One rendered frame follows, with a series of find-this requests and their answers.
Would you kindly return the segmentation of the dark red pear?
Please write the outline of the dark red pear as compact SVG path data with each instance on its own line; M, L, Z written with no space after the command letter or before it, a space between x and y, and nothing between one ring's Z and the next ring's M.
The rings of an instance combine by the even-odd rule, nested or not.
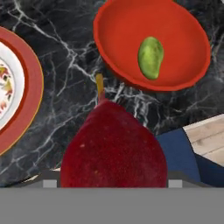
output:
M167 164L154 135L124 107L105 97L96 75L98 104L67 147L63 187L165 187Z

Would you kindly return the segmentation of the green mango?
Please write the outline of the green mango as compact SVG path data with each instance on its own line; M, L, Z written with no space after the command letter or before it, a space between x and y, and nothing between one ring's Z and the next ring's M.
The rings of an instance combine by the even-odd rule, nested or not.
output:
M159 40L153 37L146 38L138 49L137 61L142 74L155 80L164 59L164 48Z

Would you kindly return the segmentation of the red-rimmed patterned plate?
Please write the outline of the red-rimmed patterned plate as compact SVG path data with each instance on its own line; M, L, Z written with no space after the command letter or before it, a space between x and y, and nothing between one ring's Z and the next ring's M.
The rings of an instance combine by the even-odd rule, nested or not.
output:
M37 55L17 34L0 26L0 156L29 128L43 92Z

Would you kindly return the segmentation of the red bowl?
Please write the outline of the red bowl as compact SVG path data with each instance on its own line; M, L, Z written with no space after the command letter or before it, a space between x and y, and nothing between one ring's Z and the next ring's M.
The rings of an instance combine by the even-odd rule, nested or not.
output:
M193 86L207 72L210 43L199 21L172 0L108 0L93 22L94 42L114 75L135 88L177 91ZM141 42L152 36L164 48L156 80L137 64Z

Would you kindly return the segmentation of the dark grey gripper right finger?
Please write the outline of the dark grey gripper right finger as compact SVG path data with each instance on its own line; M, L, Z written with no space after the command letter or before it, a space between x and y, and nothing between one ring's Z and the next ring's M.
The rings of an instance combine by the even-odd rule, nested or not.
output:
M195 187L208 187L208 185L188 177L181 171L169 171L167 176L167 187L195 188Z

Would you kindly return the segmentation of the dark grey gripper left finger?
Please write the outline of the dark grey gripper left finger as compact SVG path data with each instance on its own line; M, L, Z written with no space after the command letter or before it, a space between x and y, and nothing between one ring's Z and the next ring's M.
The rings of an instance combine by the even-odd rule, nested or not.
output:
M30 188L57 188L60 186L60 172L59 171L43 171L37 176L29 178L16 187L30 187Z

